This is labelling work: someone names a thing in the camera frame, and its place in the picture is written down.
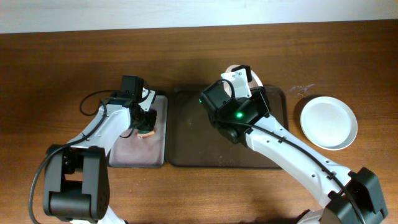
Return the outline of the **pink plate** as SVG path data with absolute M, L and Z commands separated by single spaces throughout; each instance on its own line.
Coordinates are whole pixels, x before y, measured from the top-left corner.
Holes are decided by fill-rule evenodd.
M 232 83 L 235 98 L 250 98 L 250 89 L 263 86 L 249 65 L 231 65 L 221 74 L 221 78 Z

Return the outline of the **white plate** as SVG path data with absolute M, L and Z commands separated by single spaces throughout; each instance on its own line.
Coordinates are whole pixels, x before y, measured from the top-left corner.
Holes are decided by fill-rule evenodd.
M 300 113 L 300 125 L 309 141 L 329 151 L 347 148 L 358 134 L 358 122 L 351 108 L 330 96 L 306 103 Z

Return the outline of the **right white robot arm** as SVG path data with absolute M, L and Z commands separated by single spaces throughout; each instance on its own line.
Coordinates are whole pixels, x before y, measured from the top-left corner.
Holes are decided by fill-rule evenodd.
M 321 210 L 305 212 L 299 223 L 381 223 L 387 217 L 378 177 L 365 167 L 353 172 L 289 133 L 270 114 L 265 88 L 238 98 L 215 85 L 200 99 L 224 137 L 269 158 L 315 197 Z

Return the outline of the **orange green sponge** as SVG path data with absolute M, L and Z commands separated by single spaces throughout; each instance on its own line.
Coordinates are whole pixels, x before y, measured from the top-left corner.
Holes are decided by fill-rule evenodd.
M 154 134 L 155 134 L 155 130 L 152 130 L 152 131 L 148 131 L 148 130 L 138 130 L 136 136 L 137 136 L 139 139 L 145 139 L 145 138 L 148 138 L 148 137 L 150 137 L 150 136 L 153 136 Z

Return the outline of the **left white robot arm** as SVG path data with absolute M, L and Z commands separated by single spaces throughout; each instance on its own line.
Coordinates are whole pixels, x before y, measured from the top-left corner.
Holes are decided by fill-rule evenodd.
M 131 100 L 106 101 L 76 138 L 50 146 L 39 168 L 44 213 L 70 223 L 124 223 L 109 206 L 107 156 L 128 129 L 153 130 L 156 116 Z

